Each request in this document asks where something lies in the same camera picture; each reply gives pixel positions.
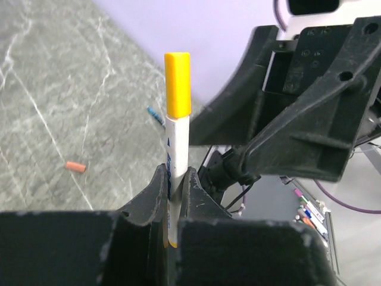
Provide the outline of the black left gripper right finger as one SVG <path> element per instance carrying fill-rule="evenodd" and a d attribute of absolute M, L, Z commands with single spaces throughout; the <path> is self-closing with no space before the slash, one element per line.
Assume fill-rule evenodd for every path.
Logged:
<path fill-rule="evenodd" d="M 178 285 L 336 285 L 326 248 L 308 225 L 231 218 L 202 189 L 194 168 L 183 194 Z"/>

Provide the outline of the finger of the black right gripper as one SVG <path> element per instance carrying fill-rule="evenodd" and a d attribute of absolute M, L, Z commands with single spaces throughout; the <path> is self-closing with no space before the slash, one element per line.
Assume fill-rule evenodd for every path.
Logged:
<path fill-rule="evenodd" d="M 258 120 L 258 94 L 270 64 L 276 26 L 252 31 L 239 67 L 222 91 L 191 121 L 189 145 L 245 145 Z"/>
<path fill-rule="evenodd" d="M 243 172 L 340 180 L 380 89 L 380 17 L 354 21 L 327 71 L 246 147 Z"/>

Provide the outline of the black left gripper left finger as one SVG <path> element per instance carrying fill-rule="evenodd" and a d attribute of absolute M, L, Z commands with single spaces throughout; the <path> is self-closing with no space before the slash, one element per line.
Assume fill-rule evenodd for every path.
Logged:
<path fill-rule="evenodd" d="M 118 210 L 1 213 L 2 285 L 167 285 L 167 175 Z"/>

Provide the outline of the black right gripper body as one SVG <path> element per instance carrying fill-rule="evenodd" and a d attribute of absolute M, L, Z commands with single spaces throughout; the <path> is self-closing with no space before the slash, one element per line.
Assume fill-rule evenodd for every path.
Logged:
<path fill-rule="evenodd" d="M 380 136 L 380 17 L 304 28 L 295 40 L 265 26 L 273 61 L 267 92 L 280 107 L 265 115 L 265 143 L 365 143 Z"/>

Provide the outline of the white pen yellow end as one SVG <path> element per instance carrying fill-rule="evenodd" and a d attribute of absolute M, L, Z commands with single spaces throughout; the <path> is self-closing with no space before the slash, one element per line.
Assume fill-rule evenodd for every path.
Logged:
<path fill-rule="evenodd" d="M 165 118 L 167 169 L 167 227 L 168 243 L 176 248 L 177 225 L 182 205 L 183 178 L 188 169 L 189 117 Z"/>

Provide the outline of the yellow pen cap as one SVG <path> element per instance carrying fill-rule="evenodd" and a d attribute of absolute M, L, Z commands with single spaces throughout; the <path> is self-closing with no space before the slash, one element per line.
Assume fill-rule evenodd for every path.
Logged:
<path fill-rule="evenodd" d="M 164 68 L 167 114 L 174 119 L 189 116 L 192 112 L 190 53 L 166 53 Z"/>

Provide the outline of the orange pen cap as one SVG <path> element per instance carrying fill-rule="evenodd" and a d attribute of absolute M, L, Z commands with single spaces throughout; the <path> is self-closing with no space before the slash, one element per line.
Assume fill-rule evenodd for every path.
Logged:
<path fill-rule="evenodd" d="M 73 161 L 67 161 L 65 167 L 73 172 L 84 173 L 86 171 L 86 165 Z"/>

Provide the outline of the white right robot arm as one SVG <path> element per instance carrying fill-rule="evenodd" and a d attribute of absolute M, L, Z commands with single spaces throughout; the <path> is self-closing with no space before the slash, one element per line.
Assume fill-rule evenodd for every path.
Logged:
<path fill-rule="evenodd" d="M 337 181 L 380 92 L 380 2 L 290 1 L 285 38 L 255 28 L 219 95 L 193 119 L 191 145 L 228 145 L 207 179 Z"/>

